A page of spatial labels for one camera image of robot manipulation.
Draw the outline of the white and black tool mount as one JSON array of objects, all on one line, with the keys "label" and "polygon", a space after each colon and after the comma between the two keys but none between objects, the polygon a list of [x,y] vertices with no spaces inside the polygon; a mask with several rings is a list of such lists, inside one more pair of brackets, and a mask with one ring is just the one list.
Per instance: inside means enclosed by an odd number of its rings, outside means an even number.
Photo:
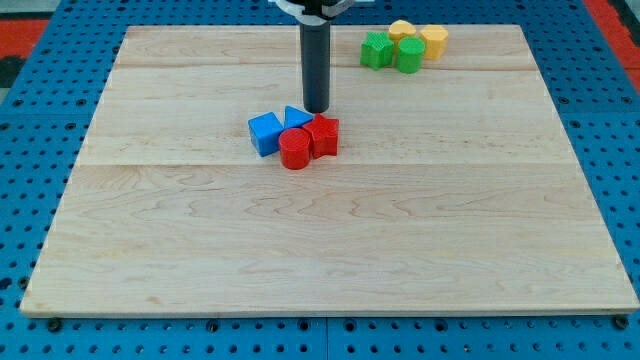
[{"label": "white and black tool mount", "polygon": [[323,25],[347,11],[356,0],[274,0],[284,13],[303,25]]}]

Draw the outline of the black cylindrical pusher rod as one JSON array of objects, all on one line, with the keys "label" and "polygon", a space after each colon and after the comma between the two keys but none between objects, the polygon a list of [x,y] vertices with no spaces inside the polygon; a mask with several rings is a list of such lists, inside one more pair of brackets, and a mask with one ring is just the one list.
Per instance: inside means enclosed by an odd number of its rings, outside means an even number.
[{"label": "black cylindrical pusher rod", "polygon": [[300,25],[301,75],[304,108],[323,113],[330,100],[331,24]]}]

